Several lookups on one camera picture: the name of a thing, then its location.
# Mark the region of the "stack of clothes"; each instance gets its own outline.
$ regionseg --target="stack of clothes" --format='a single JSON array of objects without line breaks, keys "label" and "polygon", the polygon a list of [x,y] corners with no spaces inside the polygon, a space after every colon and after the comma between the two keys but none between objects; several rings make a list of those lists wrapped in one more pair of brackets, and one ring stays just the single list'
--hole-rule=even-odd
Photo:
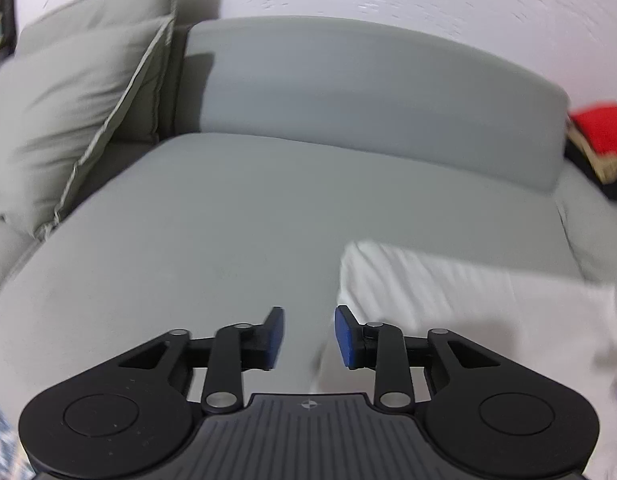
[{"label": "stack of clothes", "polygon": [[565,156],[617,202],[617,103],[571,114]]}]

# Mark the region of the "black cloth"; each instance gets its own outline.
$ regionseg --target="black cloth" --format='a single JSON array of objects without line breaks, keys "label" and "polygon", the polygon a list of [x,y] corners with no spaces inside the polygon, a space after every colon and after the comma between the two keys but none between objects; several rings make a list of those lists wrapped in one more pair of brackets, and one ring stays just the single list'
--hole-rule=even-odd
[{"label": "black cloth", "polygon": [[602,184],[592,169],[586,155],[584,155],[570,139],[566,139],[564,156],[571,161],[586,177],[606,195],[609,200],[617,202],[617,180],[611,184]]}]

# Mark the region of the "sofa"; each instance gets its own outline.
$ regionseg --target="sofa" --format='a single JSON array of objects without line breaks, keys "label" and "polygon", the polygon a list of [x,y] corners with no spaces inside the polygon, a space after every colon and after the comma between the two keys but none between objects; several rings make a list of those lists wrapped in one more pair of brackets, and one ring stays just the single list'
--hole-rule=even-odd
[{"label": "sofa", "polygon": [[149,338],[211,336],[273,305],[282,352],[246,394],[307,391],[353,240],[581,279],[553,195],[567,104],[521,67],[395,27],[176,28],[160,142],[110,142],[42,241],[0,221],[0,406],[14,423]]}]

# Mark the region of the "white cloth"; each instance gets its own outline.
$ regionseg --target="white cloth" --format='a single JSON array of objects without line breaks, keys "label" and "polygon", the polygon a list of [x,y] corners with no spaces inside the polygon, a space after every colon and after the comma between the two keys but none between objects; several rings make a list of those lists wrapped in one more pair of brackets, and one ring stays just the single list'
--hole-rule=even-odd
[{"label": "white cloth", "polygon": [[[617,480],[617,286],[373,242],[349,244],[339,279],[338,303],[347,304],[360,323],[388,322],[413,336],[448,328],[581,393],[601,427],[585,474]],[[373,372],[344,368],[331,339],[313,390],[371,393]]]}]

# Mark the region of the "sofa backrest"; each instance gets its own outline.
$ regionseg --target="sofa backrest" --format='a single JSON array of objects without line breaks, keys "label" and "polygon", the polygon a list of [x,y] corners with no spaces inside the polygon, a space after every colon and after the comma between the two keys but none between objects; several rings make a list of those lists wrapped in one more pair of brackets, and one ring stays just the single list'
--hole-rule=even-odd
[{"label": "sofa backrest", "polygon": [[567,104],[543,78],[428,34],[334,18],[239,18],[190,30],[175,132],[398,155],[547,191],[562,165]]}]

